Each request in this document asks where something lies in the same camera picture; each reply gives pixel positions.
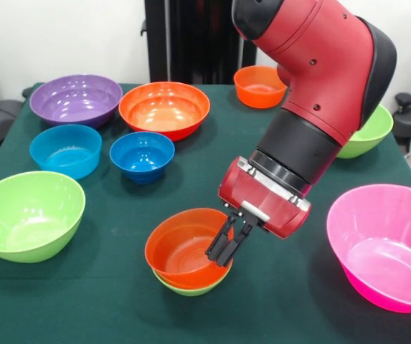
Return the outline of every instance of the green tablecloth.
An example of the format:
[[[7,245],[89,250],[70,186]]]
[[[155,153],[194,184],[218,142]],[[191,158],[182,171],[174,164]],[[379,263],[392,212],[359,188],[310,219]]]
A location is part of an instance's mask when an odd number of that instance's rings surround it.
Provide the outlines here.
[[[209,294],[182,297],[156,280],[143,255],[151,230],[178,211],[223,209],[217,188],[225,171],[234,157],[251,154],[277,112],[246,108],[230,86],[200,88],[211,113],[176,144],[166,177],[154,184],[133,185],[111,165],[111,143],[128,132],[122,120],[100,130],[101,162],[81,181],[87,206],[71,243],[39,264],[0,259],[0,343],[411,343],[411,315],[359,296],[326,239],[326,213],[346,190],[411,186],[392,136],[360,158],[333,163],[292,237],[253,231]],[[37,169],[29,143],[46,128],[25,105],[0,150],[0,179]]]

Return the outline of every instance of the bowl rim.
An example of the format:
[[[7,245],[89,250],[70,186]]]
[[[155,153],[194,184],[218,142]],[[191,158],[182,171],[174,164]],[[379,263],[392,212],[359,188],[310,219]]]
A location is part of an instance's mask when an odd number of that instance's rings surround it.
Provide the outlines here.
[[[136,90],[141,90],[141,89],[147,88],[147,87],[149,87],[149,86],[151,86],[151,85],[160,85],[160,84],[179,85],[179,86],[181,86],[181,87],[185,87],[185,88],[188,88],[188,89],[193,90],[193,91],[195,91],[195,92],[198,92],[198,93],[206,100],[206,102],[207,102],[206,111],[204,111],[204,114],[203,114],[203,115],[201,116],[201,118],[200,118],[198,121],[196,121],[195,123],[193,123],[193,124],[191,124],[191,125],[188,125],[188,126],[186,126],[186,127],[184,127],[184,128],[173,129],[173,130],[148,130],[148,129],[143,128],[142,126],[134,125],[131,121],[129,121],[128,119],[126,119],[126,118],[124,117],[123,111],[121,110],[121,105],[122,105],[122,103],[123,103],[123,101],[124,101],[124,98],[128,97],[130,94],[133,94]],[[124,94],[124,95],[122,96],[121,100],[119,101],[119,104],[118,104],[118,112],[119,112],[119,115],[120,115],[120,117],[124,120],[124,122],[127,123],[128,126],[130,126],[131,128],[136,128],[136,129],[139,130],[139,131],[152,132],[152,133],[175,133],[175,132],[178,132],[178,131],[182,131],[182,130],[186,130],[186,129],[189,129],[189,128],[193,128],[193,127],[195,127],[195,126],[197,126],[197,125],[200,125],[202,122],[204,122],[205,118],[207,118],[207,116],[210,114],[211,108],[212,108],[212,103],[210,102],[210,98],[208,97],[208,95],[207,95],[204,91],[200,90],[198,87],[195,87],[195,86],[193,86],[193,85],[186,84],[186,83],[184,83],[184,82],[178,82],[178,81],[155,81],[155,82],[148,82],[148,83],[146,83],[146,84],[142,84],[142,85],[136,86],[136,87],[132,88],[131,90],[129,90],[126,94]]]
[[[350,137],[348,142],[363,143],[363,142],[372,142],[372,141],[376,141],[376,140],[381,140],[392,131],[393,126],[395,125],[395,120],[393,119],[393,116],[392,116],[391,112],[382,103],[379,103],[378,106],[376,106],[376,109],[374,111],[377,111],[378,109],[382,110],[383,113],[385,114],[386,118],[388,118],[390,120],[390,126],[388,128],[386,128],[385,131],[382,132],[380,135],[378,135],[376,137],[373,137],[373,138],[365,138],[365,139],[358,138],[358,137],[355,136],[355,134],[357,133],[357,132],[355,132]]]
[[[143,134],[143,135],[157,136],[157,137],[160,137],[160,138],[162,138],[163,140],[165,140],[165,141],[170,145],[170,147],[172,148],[171,156],[166,160],[165,163],[163,163],[162,165],[160,165],[159,167],[157,167],[157,168],[155,168],[155,169],[153,169],[153,170],[149,170],[149,171],[134,171],[134,170],[128,170],[127,168],[122,167],[119,163],[117,163],[117,162],[115,161],[115,159],[114,159],[114,157],[113,157],[113,149],[114,149],[114,146],[115,146],[116,143],[118,143],[119,141],[127,138],[127,137],[130,136],[130,135],[141,135],[141,134]],[[113,144],[111,145],[111,147],[110,147],[110,159],[111,159],[111,161],[114,163],[114,165],[115,165],[116,167],[118,167],[119,169],[121,169],[122,171],[127,171],[127,172],[130,172],[130,173],[148,173],[148,172],[152,172],[152,171],[158,171],[158,170],[160,170],[161,168],[164,168],[164,167],[166,167],[167,165],[170,164],[170,162],[173,160],[173,158],[174,158],[174,156],[175,156],[175,153],[176,153],[176,150],[175,150],[175,144],[173,143],[173,141],[172,141],[170,138],[168,138],[167,136],[165,136],[164,134],[160,134],[160,133],[157,133],[157,132],[155,132],[155,131],[134,131],[133,133],[129,133],[129,134],[122,135],[121,137],[119,137],[118,139],[116,139],[116,140],[113,142]]]
[[[25,253],[25,252],[31,252],[34,251],[35,249],[39,249],[41,247],[47,246],[48,244],[51,244],[52,242],[57,241],[58,239],[64,237],[69,231],[71,231],[76,225],[77,223],[81,220],[82,215],[84,214],[84,210],[85,210],[85,205],[86,205],[86,198],[85,198],[85,192],[84,189],[82,188],[82,186],[73,178],[63,174],[63,173],[58,173],[58,172],[53,172],[53,171],[27,171],[27,172],[21,172],[21,173],[17,173],[17,174],[13,174],[11,176],[8,176],[6,178],[0,179],[0,184],[7,182],[11,179],[14,178],[18,178],[20,176],[26,176],[26,175],[30,175],[30,174],[49,174],[49,175],[54,175],[54,176],[60,176],[62,178],[68,179],[69,181],[72,182],[72,184],[74,184],[77,189],[80,191],[80,195],[82,196],[82,206],[81,209],[78,212],[78,215],[76,216],[76,220],[73,222],[72,226],[70,226],[69,228],[67,228],[63,233],[61,233],[61,235],[55,237],[54,239],[49,240],[46,243],[34,246],[34,247],[29,247],[28,249],[20,249],[20,250],[0,250],[0,253],[6,253],[6,254],[16,254],[16,253]]]
[[[240,74],[242,74],[242,72],[245,72],[245,71],[247,71],[247,70],[275,70],[275,73],[278,73],[278,72],[277,72],[277,67],[267,66],[267,65],[263,65],[263,64],[254,64],[254,65],[252,65],[252,66],[242,67],[242,68],[239,68],[239,69],[234,73],[234,76],[232,77],[232,80],[234,81],[235,87],[244,88],[244,87],[242,86],[242,84],[240,84],[239,82],[237,82],[237,77],[238,77]],[[254,95],[279,95],[280,93],[283,93],[283,92],[285,92],[285,91],[288,89],[288,86],[285,85],[285,83],[284,83],[282,80],[281,80],[280,82],[283,84],[284,87],[281,88],[281,89],[279,89],[279,90],[275,90],[275,91],[272,91],[272,92],[263,92],[263,91],[254,91],[254,90],[251,90],[251,91],[248,91],[248,92],[251,92],[251,93],[254,94]]]
[[[391,184],[391,183],[373,183],[373,184],[367,184],[367,185],[363,185],[363,186],[358,186],[356,188],[352,188],[346,192],[344,192],[342,195],[340,195],[331,205],[328,214],[326,216],[326,236],[328,239],[328,243],[329,246],[331,247],[331,249],[333,250],[334,255],[336,256],[336,258],[339,260],[339,262],[341,263],[343,269],[345,268],[346,270],[348,270],[350,273],[353,274],[353,276],[359,280],[363,285],[366,285],[369,289],[371,289],[373,292],[376,292],[379,295],[383,295],[386,298],[392,300],[392,301],[396,301],[399,302],[403,305],[409,305],[411,306],[411,302],[406,301],[406,300],[402,300],[398,297],[394,297],[391,295],[388,295],[385,292],[382,292],[380,290],[378,290],[377,288],[373,287],[372,285],[370,285],[367,281],[365,281],[364,279],[362,279],[361,277],[357,276],[354,271],[352,269],[350,269],[350,267],[348,266],[348,264],[340,257],[340,255],[337,253],[336,247],[331,243],[331,217],[333,216],[334,213],[334,209],[338,206],[338,204],[342,201],[342,199],[344,199],[344,197],[350,195],[350,194],[354,194],[357,191],[362,191],[364,189],[367,188],[400,188],[400,189],[404,189],[406,191],[411,192],[411,187],[410,186],[405,186],[405,185],[399,185],[399,184]]]
[[[205,290],[210,290],[210,289],[212,289],[213,287],[216,287],[219,283],[221,283],[221,282],[226,278],[226,276],[230,273],[233,262],[234,262],[234,260],[231,260],[231,262],[230,262],[229,265],[227,266],[227,270],[226,270],[225,274],[222,275],[217,281],[213,282],[212,284],[210,284],[210,285],[208,285],[208,286],[206,286],[206,287],[197,288],[197,289],[183,289],[183,288],[178,288],[178,287],[175,287],[175,286],[173,286],[173,285],[170,285],[167,281],[164,281],[164,280],[162,279],[162,277],[157,273],[157,271],[156,271],[155,269],[151,269],[151,270],[153,271],[153,273],[154,273],[154,275],[157,277],[157,279],[158,279],[163,285],[165,285],[166,287],[168,287],[168,288],[170,288],[170,289],[173,289],[173,290],[176,290],[176,291],[179,291],[179,292],[203,292],[203,291],[205,291]]]
[[[61,130],[61,129],[63,129],[63,128],[70,128],[70,127],[74,127],[74,128],[81,129],[81,130],[86,130],[87,132],[92,133],[92,134],[94,135],[94,137],[96,137],[96,138],[98,139],[98,148],[97,148],[97,150],[93,150],[93,151],[92,151],[92,155],[91,155],[91,156],[88,156],[88,157],[85,158],[85,159],[82,159],[82,160],[76,161],[76,162],[74,162],[74,163],[71,163],[71,164],[67,165],[67,167],[69,167],[69,166],[74,166],[74,165],[81,164],[81,163],[84,163],[84,162],[86,162],[86,161],[89,161],[89,160],[91,160],[92,158],[95,157],[95,154],[99,154],[99,152],[101,152],[102,145],[103,145],[103,139],[102,139],[101,134],[100,134],[96,129],[91,128],[91,127],[89,127],[88,125],[70,123],[70,124],[58,125],[58,126],[55,126],[55,127],[48,128],[48,129],[42,131],[41,133],[39,133],[38,135],[36,135],[36,136],[34,137],[34,139],[32,140],[32,142],[30,143],[30,146],[29,146],[29,154],[30,154],[30,156],[32,157],[32,159],[33,159],[36,163],[43,163],[43,164],[45,164],[45,165],[47,165],[47,166],[50,166],[50,164],[48,164],[46,161],[37,159],[37,158],[35,158],[35,157],[33,156],[33,154],[32,154],[32,149],[33,149],[33,147],[35,147],[35,145],[38,145],[38,141],[39,141],[44,135],[46,135],[46,133],[50,133],[51,131],[58,131],[58,130]]]
[[[153,229],[153,230],[151,231],[151,233],[149,234],[148,239],[147,239],[146,242],[145,242],[145,247],[144,247],[145,262],[148,264],[148,266],[149,266],[151,269],[156,269],[155,267],[153,267],[153,266],[150,264],[150,260],[148,259],[148,245],[149,245],[149,243],[151,242],[152,237],[154,236],[154,232],[155,232],[160,226],[164,225],[164,224],[165,224],[166,222],[168,222],[168,221],[171,221],[171,220],[172,220],[173,218],[175,218],[175,217],[181,216],[181,215],[183,215],[183,214],[185,214],[185,213],[189,213],[189,212],[191,212],[191,211],[203,211],[203,210],[207,210],[207,211],[211,210],[211,211],[213,211],[213,212],[218,212],[218,213],[221,213],[221,214],[223,214],[223,215],[226,216],[225,213],[223,213],[222,211],[220,211],[220,210],[218,210],[218,209],[215,209],[215,208],[206,207],[206,206],[196,207],[196,208],[190,208],[190,209],[185,209],[185,210],[179,211],[179,212],[177,212],[177,213],[175,213],[175,214],[167,217],[167,218],[164,219],[160,224],[157,224],[156,227],[154,227],[154,229]],[[207,264],[205,267],[198,267],[198,268],[193,269],[193,270],[188,271],[188,272],[162,272],[162,273],[168,274],[168,275],[170,275],[170,276],[179,276],[179,275],[185,275],[185,274],[194,274],[194,273],[196,273],[196,272],[199,272],[199,271],[202,270],[202,269],[207,268],[207,267],[208,267],[209,265],[211,265],[211,264],[213,264],[212,261],[210,261],[209,264]]]
[[[35,107],[33,106],[33,104],[32,104],[33,99],[37,96],[37,94],[39,93],[39,91],[42,90],[42,89],[43,89],[44,87],[46,87],[47,85],[49,85],[49,84],[51,84],[51,83],[53,83],[53,82],[56,82],[56,81],[58,81],[58,80],[63,80],[63,79],[68,79],[68,78],[73,78],[73,77],[98,77],[98,78],[100,78],[100,79],[102,79],[102,80],[109,81],[109,83],[116,85],[116,86],[118,87],[118,91],[119,91],[119,92],[118,92],[118,97],[117,97],[117,99],[116,99],[115,104],[113,104],[113,105],[111,105],[110,107],[108,107],[108,110],[106,110],[104,113],[100,113],[100,114],[98,114],[98,115],[94,115],[94,116],[85,118],[85,119],[81,120],[80,122],[85,122],[85,121],[87,121],[87,120],[92,120],[92,119],[95,119],[95,118],[102,117],[102,116],[106,115],[109,111],[112,111],[112,110],[114,110],[115,108],[117,108],[117,106],[119,105],[119,102],[121,101],[121,99],[122,99],[122,97],[123,97],[124,91],[123,91],[121,85],[119,85],[115,80],[112,80],[112,79],[110,79],[109,77],[104,77],[104,76],[102,76],[102,75],[97,75],[97,74],[89,74],[89,73],[79,74],[79,73],[77,73],[77,74],[71,74],[71,75],[63,75],[63,76],[61,76],[61,77],[56,77],[56,78],[54,78],[54,79],[51,79],[51,80],[49,80],[49,81],[46,81],[46,82],[44,82],[42,85],[40,85],[35,91],[33,91],[33,93],[29,96],[29,101],[28,101],[28,105],[29,105],[30,109],[33,111],[33,113],[34,113],[35,115],[37,115],[38,117],[40,117],[41,119],[43,119],[43,120],[52,120],[52,121],[54,121],[54,122],[56,122],[56,123],[67,123],[67,124],[76,123],[75,120],[70,120],[70,121],[67,121],[67,120],[65,120],[65,121],[64,121],[64,120],[53,120],[53,119],[51,119],[51,118],[49,118],[49,117],[46,117],[46,116],[43,115],[37,108],[35,108]]]

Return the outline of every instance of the white wall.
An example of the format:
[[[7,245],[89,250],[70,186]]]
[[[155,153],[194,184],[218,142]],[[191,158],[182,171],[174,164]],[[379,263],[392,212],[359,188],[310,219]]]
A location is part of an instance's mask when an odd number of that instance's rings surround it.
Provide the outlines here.
[[[411,0],[340,0],[394,41],[398,65],[383,103],[411,92]],[[0,99],[66,74],[148,82],[144,0],[0,0]],[[263,53],[258,63],[274,65]]]
[[[395,43],[398,53],[397,69],[382,104],[393,111],[397,108],[394,96],[411,93],[411,0],[339,0],[350,12],[372,23]],[[264,53],[258,64],[274,65]]]
[[[0,0],[0,99],[74,73],[148,82],[144,0]]]

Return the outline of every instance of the orange bowl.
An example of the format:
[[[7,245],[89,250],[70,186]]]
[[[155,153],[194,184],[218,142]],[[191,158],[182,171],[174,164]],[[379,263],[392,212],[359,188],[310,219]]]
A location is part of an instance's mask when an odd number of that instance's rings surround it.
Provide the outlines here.
[[[209,261],[205,251],[226,220],[226,214],[210,208],[190,209],[169,217],[146,242],[148,265],[174,287],[199,289],[213,284],[230,267]],[[233,235],[230,229],[229,238]]]
[[[210,111],[210,100],[198,88],[181,82],[152,82],[127,92],[119,113],[135,131],[153,131],[172,141],[191,135]]]
[[[239,100],[257,109],[278,105],[285,95],[286,85],[278,77],[277,69],[268,66],[249,66],[234,74]]]

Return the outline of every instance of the purple bowl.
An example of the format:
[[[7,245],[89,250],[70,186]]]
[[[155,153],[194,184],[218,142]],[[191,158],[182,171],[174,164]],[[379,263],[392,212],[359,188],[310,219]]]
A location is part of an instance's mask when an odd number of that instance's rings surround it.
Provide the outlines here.
[[[52,126],[99,128],[113,117],[123,96],[116,82],[97,75],[70,75],[47,82],[30,97],[33,112]]]

